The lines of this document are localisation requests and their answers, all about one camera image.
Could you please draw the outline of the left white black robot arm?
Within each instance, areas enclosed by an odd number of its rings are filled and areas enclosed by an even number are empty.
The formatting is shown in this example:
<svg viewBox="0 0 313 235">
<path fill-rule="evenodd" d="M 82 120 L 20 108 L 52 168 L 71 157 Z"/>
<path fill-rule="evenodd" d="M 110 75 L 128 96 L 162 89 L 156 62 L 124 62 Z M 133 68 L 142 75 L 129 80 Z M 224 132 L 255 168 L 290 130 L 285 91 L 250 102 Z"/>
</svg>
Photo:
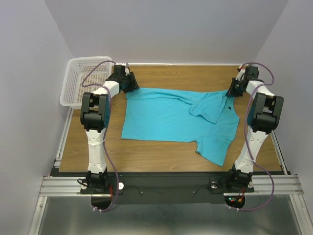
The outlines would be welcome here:
<svg viewBox="0 0 313 235">
<path fill-rule="evenodd" d="M 98 84 L 93 92 L 82 96 L 80 122 L 88 140 L 89 161 L 85 179 L 78 180 L 82 190 L 104 193 L 110 190 L 105 160 L 105 138 L 111 117 L 112 98 L 120 92 L 128 93 L 139 89 L 135 75 L 128 63 L 113 66 L 113 73 Z"/>
</svg>

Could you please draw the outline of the turquoise blue t shirt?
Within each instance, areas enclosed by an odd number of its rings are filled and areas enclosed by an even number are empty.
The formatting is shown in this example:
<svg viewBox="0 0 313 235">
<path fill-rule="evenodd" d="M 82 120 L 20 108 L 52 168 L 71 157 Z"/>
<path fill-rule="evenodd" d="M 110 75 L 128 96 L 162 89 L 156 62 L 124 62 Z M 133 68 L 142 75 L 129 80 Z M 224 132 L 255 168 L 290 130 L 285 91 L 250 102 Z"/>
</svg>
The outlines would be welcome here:
<svg viewBox="0 0 313 235">
<path fill-rule="evenodd" d="M 240 120 L 234 98 L 226 93 L 153 88 L 130 92 L 121 137 L 195 142 L 197 153 L 223 166 Z"/>
</svg>

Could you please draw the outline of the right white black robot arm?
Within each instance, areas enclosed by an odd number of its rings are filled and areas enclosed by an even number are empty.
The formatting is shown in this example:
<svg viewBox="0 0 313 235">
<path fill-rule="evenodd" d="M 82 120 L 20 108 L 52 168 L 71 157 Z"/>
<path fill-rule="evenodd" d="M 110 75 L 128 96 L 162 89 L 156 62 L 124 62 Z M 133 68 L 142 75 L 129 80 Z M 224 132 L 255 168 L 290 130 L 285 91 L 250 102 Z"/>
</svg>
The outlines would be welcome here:
<svg viewBox="0 0 313 235">
<path fill-rule="evenodd" d="M 250 99 L 244 118 L 245 143 L 241 153 L 227 174 L 226 186 L 230 190 L 252 187 L 253 168 L 257 155 L 280 121 L 284 98 L 268 90 L 274 83 L 273 73 L 257 62 L 247 62 L 237 69 L 226 93 L 228 97 L 241 97 L 248 93 Z"/>
</svg>

